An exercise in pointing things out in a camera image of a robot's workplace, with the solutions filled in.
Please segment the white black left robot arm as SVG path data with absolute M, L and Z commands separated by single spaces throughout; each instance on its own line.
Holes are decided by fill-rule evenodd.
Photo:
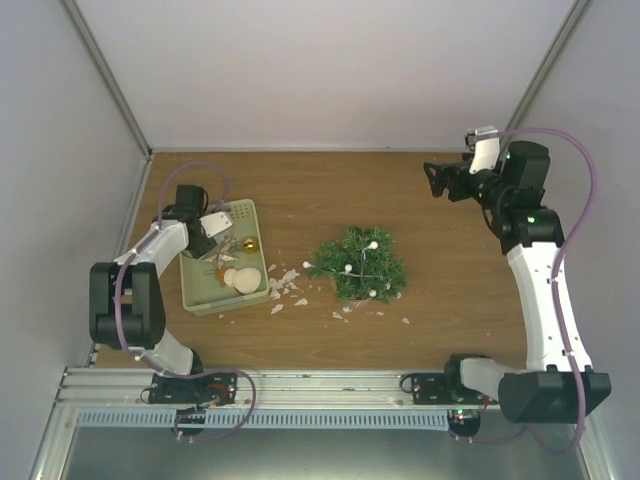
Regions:
M 216 236 L 231 227 L 224 212 L 208 214 L 208 194 L 180 185 L 175 202 L 160 210 L 147 234 L 111 262 L 89 273 L 89 332 L 96 344 L 143 361 L 165 378 L 185 404 L 203 398 L 206 380 L 199 355 L 167 329 L 160 276 L 183 253 L 199 260 L 217 246 Z

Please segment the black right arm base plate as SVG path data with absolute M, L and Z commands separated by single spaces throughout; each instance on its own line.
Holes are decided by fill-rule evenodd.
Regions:
M 411 396 L 414 405 L 483 405 L 481 394 L 451 390 L 444 373 L 404 374 L 399 377 L 399 387 Z

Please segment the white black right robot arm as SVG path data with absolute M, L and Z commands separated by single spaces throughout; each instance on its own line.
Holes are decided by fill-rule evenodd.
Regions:
M 434 197 L 473 199 L 499 240 L 518 289 L 526 332 L 526 367 L 517 370 L 483 354 L 454 354 L 443 393 L 464 405 L 485 396 L 512 423 L 574 424 L 611 393 L 582 344 L 564 270 L 568 247 L 559 215 L 542 203 L 550 167 L 546 147 L 515 141 L 505 159 L 499 143 L 482 140 L 462 161 L 426 163 Z

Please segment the aluminium front mounting rail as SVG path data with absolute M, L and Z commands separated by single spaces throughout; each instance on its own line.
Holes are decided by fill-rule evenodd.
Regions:
M 256 407 L 262 410 L 408 410 L 412 396 L 402 370 L 257 370 Z M 64 407 L 144 407 L 140 393 L 152 383 L 149 369 L 71 368 L 55 404 Z

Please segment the small green christmas tree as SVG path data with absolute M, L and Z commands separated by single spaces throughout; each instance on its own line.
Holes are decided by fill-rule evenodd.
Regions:
M 364 299 L 380 292 L 383 304 L 394 294 L 383 293 L 386 284 L 396 291 L 407 286 L 405 264 L 393 252 L 394 240 L 382 228 L 348 227 L 336 238 L 322 242 L 311 260 L 302 264 L 309 278 L 324 277 L 335 286 L 341 300 Z

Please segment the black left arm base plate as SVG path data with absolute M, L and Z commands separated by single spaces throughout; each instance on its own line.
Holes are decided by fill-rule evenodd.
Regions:
M 197 379 L 178 379 L 154 374 L 151 385 L 142 390 L 146 404 L 226 405 L 235 402 L 238 376 L 214 373 Z

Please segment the beige snowman ornament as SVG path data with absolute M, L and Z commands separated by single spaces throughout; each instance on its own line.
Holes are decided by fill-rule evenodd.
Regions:
M 241 295 L 255 293 L 262 281 L 261 271 L 253 267 L 222 267 L 215 272 L 215 276 L 222 286 L 233 288 Z

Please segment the light green perforated plastic basket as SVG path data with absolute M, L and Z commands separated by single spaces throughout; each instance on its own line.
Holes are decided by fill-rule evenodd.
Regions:
M 179 257 L 183 308 L 196 316 L 256 305 L 267 300 L 268 274 L 255 204 L 224 206 L 231 227 L 216 236 L 214 250 L 197 260 Z

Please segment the gold bauble ornament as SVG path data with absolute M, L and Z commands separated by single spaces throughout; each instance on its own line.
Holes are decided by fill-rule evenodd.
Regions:
M 243 251 L 252 254 L 260 250 L 259 240 L 255 237 L 247 237 L 243 241 Z

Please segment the silver glitter star ornament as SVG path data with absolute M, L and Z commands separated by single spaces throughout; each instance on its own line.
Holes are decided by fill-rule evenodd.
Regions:
M 221 267 L 236 261 L 241 250 L 242 243 L 239 238 L 235 234 L 227 234 L 211 252 L 201 258 L 201 261 Z

